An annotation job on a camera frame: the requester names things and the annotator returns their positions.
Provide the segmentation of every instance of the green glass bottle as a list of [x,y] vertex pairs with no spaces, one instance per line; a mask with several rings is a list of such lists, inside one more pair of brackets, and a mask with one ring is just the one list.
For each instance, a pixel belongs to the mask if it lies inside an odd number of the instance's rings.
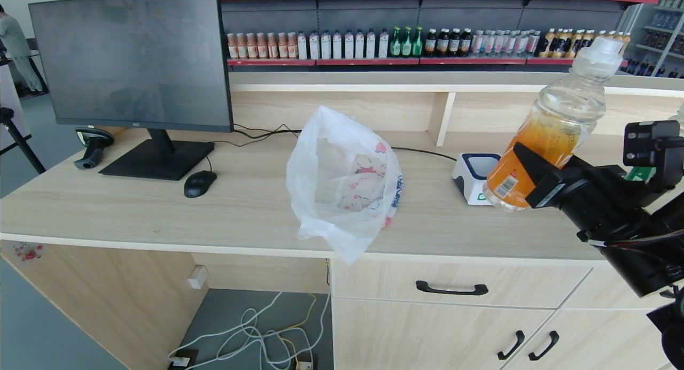
[[404,35],[406,36],[406,39],[403,41],[403,44],[401,44],[401,56],[402,57],[409,57],[411,56],[411,27],[407,26],[404,27]]
[[389,42],[389,55],[392,57],[399,57],[401,55],[401,38],[400,29],[398,26],[394,27],[392,39]]
[[416,27],[416,39],[413,40],[413,47],[411,48],[411,56],[420,57],[423,53],[423,40],[421,36],[423,35],[423,27]]

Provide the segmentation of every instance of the computer mouse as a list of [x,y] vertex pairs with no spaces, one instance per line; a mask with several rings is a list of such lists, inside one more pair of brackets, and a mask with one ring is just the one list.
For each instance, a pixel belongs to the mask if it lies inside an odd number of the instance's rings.
[[190,198],[200,197],[207,193],[214,180],[216,180],[216,174],[212,171],[195,172],[185,180],[183,194]]

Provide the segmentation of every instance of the barcode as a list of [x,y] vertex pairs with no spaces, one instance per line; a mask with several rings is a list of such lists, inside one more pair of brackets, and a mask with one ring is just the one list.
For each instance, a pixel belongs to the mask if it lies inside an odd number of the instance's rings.
[[511,192],[511,190],[513,190],[513,187],[515,187],[516,184],[518,184],[518,180],[512,176],[509,176],[496,188],[496,190],[494,190],[494,193],[496,196],[504,198],[509,192]]

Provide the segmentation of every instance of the monitor stand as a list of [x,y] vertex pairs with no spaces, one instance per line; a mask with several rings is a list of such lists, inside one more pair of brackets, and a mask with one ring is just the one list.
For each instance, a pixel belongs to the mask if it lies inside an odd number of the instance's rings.
[[213,151],[213,143],[171,141],[163,129],[148,129],[152,137],[110,165],[102,175],[130,178],[180,180]]

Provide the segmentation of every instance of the white plastic bag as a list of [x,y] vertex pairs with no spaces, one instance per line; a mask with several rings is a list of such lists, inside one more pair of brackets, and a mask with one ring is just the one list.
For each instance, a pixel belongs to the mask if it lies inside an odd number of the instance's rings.
[[386,141],[323,106],[301,130],[286,180],[299,238],[322,236],[348,265],[389,224],[403,185]]

